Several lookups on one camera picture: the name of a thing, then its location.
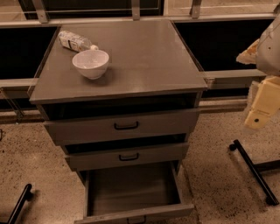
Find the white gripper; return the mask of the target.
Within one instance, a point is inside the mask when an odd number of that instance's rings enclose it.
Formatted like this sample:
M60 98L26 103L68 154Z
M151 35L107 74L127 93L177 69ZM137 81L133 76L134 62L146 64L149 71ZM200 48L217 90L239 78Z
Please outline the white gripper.
M252 130L263 128L280 109L280 77L270 76L253 86L254 100L249 107L244 126Z

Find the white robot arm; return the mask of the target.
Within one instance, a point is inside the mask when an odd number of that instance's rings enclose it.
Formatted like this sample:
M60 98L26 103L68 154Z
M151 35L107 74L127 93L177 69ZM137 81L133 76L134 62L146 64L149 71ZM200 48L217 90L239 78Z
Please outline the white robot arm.
M259 130L280 109L280 15L236 61L256 64L256 68L266 74L266 78L255 85L255 98L244 122L245 127Z

